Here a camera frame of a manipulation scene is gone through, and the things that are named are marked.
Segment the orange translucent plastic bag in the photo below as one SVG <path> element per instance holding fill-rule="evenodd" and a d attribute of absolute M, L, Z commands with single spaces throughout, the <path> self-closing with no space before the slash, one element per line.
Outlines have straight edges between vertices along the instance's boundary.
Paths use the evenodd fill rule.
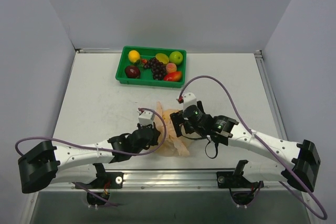
<path fill-rule="evenodd" d="M 164 109 L 162 104 L 158 101 L 156 103 L 155 110 L 161 118 L 164 120 L 164 124 L 162 121 L 156 116 L 154 119 L 156 129 L 161 133 L 158 139 L 158 143 L 160 144 L 163 141 L 164 135 L 164 125 L 167 129 L 166 138 L 161 145 L 161 147 L 155 151 L 157 154 L 161 156 L 171 157 L 171 156 L 181 156 L 188 157 L 190 152 L 188 150 L 188 146 L 190 142 L 188 139 L 184 137 L 177 137 L 175 133 L 175 129 L 170 118 L 170 114 L 178 112 L 177 109 Z"/>

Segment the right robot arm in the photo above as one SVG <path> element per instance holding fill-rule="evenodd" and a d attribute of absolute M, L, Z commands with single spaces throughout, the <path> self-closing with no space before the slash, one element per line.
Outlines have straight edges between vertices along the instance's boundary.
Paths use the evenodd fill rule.
<path fill-rule="evenodd" d="M 312 141 L 285 141 L 248 130 L 235 119 L 205 113 L 200 101 L 170 114 L 170 119 L 177 136 L 182 136 L 183 132 L 196 133 L 215 146 L 222 144 L 242 148 L 271 160 L 260 165 L 239 162 L 233 173 L 233 181 L 239 187 L 260 180 L 279 180 L 300 191 L 315 189 L 321 159 Z"/>

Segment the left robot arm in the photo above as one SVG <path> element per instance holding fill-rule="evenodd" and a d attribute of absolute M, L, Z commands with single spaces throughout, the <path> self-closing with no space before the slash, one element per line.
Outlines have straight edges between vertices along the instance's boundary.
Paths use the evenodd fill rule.
<path fill-rule="evenodd" d="M 100 188 L 108 178 L 104 164 L 124 162 L 132 156 L 149 153 L 151 146 L 158 145 L 160 135 L 154 124 L 139 124 L 133 133 L 84 146 L 72 143 L 58 146 L 56 139 L 45 137 L 18 159 L 22 192 L 30 194 L 50 184 L 65 182 Z"/>

